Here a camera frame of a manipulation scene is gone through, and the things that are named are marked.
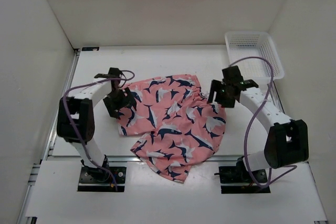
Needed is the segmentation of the pink shark print shorts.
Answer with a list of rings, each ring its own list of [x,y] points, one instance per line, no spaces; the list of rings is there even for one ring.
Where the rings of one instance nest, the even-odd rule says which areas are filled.
[[[213,156],[225,129],[225,109],[208,103],[196,75],[129,83],[135,108],[119,112],[121,136],[139,139],[130,151],[158,175],[183,183],[194,165]]]

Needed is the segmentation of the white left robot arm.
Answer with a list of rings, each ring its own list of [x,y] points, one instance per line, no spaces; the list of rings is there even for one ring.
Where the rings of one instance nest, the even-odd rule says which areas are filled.
[[[103,102],[109,117],[115,119],[123,108],[136,109],[137,102],[125,86],[134,77],[130,70],[110,68],[108,73],[96,74],[93,82],[68,89],[59,101],[57,135],[77,150],[83,166],[93,168],[91,174],[98,182],[108,180],[110,169],[94,140],[94,108]]]

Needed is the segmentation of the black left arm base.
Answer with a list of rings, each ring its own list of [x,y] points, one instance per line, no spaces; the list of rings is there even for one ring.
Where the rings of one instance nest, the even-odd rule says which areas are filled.
[[[123,193],[127,168],[125,166],[110,166],[110,172],[114,175],[117,186],[114,185],[113,179],[108,173],[83,166],[79,175],[77,191]]]

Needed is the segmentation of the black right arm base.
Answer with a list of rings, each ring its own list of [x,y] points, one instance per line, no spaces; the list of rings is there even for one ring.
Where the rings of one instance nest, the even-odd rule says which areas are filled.
[[[269,194],[270,188],[259,188],[248,172],[240,172],[235,166],[220,166],[218,172],[222,194]]]

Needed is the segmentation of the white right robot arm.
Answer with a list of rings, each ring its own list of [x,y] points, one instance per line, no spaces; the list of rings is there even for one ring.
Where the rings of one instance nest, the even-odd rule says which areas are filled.
[[[225,68],[222,73],[221,81],[211,82],[208,102],[225,108],[233,108],[239,102],[253,113],[253,119],[257,119],[268,133],[263,150],[244,154],[243,164],[236,168],[236,177],[247,182],[256,170],[277,169],[306,161],[309,158],[307,124],[279,111],[254,80],[243,78],[238,66]]]

